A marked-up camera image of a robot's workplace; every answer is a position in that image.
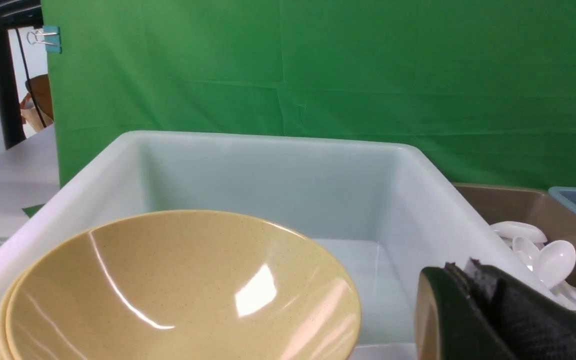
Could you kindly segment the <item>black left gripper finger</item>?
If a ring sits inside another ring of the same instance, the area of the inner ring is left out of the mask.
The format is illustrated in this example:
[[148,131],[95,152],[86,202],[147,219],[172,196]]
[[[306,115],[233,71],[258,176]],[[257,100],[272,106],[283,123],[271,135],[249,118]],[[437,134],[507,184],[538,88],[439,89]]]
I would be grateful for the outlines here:
[[477,259],[428,266],[414,342],[419,360],[576,360],[576,311]]

